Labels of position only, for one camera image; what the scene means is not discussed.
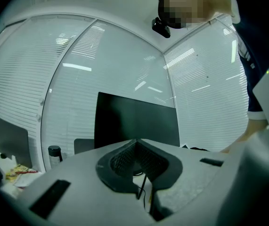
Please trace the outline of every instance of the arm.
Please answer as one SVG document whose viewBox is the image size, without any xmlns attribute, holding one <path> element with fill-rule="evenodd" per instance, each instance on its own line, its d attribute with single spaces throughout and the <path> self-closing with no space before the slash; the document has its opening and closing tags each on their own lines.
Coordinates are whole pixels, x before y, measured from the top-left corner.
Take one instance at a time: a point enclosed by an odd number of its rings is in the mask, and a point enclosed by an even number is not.
<svg viewBox="0 0 269 226">
<path fill-rule="evenodd" d="M 246 141 L 253 133 L 263 130 L 268 125 L 267 120 L 248 120 L 247 127 L 245 132 L 231 145 L 227 148 L 224 148 L 221 152 L 222 153 L 229 153 L 230 149 L 234 146 L 237 142 Z"/>
</svg>

